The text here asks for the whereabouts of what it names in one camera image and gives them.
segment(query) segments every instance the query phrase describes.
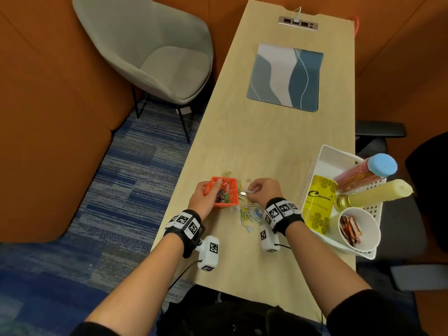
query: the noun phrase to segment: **white cup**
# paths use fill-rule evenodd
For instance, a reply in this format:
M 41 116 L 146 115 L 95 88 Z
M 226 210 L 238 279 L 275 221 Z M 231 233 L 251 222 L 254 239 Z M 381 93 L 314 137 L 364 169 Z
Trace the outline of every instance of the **white cup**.
M 353 216 L 362 232 L 362 236 L 360 237 L 361 242 L 355 246 L 351 246 L 340 231 L 339 221 L 343 215 Z M 379 226 L 375 221 L 375 218 L 373 218 L 373 216 L 367 211 L 358 207 L 349 207 L 331 217 L 327 235 L 334 241 L 339 242 L 350 249 L 361 252 L 369 252 L 374 250 L 379 245 L 381 240 L 381 231 L 379 230 Z

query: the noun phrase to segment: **hand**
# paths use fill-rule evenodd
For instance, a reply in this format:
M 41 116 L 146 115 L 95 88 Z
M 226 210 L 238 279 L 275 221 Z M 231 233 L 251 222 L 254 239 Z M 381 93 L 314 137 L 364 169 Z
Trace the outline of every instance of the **hand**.
M 190 198 L 190 202 L 188 203 L 188 208 L 190 210 L 194 210 L 201 217 L 202 221 L 207 218 L 208 214 L 213 208 L 222 182 L 222 179 L 218 179 L 207 196 L 204 196 L 204 187 L 209 183 L 209 181 L 201 181 L 196 186 L 196 190 L 194 191 L 193 195 Z
M 259 203 L 265 209 L 267 202 L 272 198 L 283 198 L 279 181 L 272 178 L 255 179 L 249 185 L 248 190 L 253 191 L 254 193 L 249 193 L 247 199 L 253 203 Z

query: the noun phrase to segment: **white curved line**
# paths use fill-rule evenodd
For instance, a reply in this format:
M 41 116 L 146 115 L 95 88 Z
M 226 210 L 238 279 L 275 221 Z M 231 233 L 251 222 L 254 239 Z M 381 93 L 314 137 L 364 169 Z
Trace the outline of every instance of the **white curved line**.
M 308 81 L 310 80 L 310 77 L 308 76 L 308 72 L 306 70 L 305 64 L 303 63 L 303 61 L 300 57 L 300 54 L 298 54 L 298 56 L 299 56 L 300 62 L 302 62 L 303 68 L 305 69 L 305 72 L 306 72 L 306 85 L 305 85 L 305 89 L 303 90 L 302 96 L 300 97 L 300 109 L 303 109 L 302 108 L 302 98 L 303 98 L 303 95 L 305 94 L 306 88 L 308 87 Z
M 255 88 L 252 86 L 252 80 L 250 80 L 250 87 L 252 87 L 252 89 L 254 90 L 255 94 L 257 95 L 258 100 L 261 101 L 260 97 L 257 94 L 257 91 L 255 90 Z

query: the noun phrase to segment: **person's right hand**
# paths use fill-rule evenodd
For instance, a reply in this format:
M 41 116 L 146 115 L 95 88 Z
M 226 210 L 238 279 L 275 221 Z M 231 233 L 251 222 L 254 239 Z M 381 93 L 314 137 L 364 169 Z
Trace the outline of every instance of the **person's right hand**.
M 253 203 L 259 203 L 265 209 L 267 202 L 272 198 L 283 198 L 279 181 L 272 178 L 255 179 L 249 185 L 248 190 L 253 191 L 254 193 L 248 193 L 247 199 Z

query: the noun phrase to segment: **blue lid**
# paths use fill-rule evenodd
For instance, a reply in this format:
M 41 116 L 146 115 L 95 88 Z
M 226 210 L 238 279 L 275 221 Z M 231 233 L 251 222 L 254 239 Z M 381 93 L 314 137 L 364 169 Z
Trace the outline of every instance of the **blue lid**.
M 398 169 L 395 159 L 384 153 L 378 153 L 370 157 L 367 161 L 367 167 L 372 173 L 381 178 L 393 175 Z

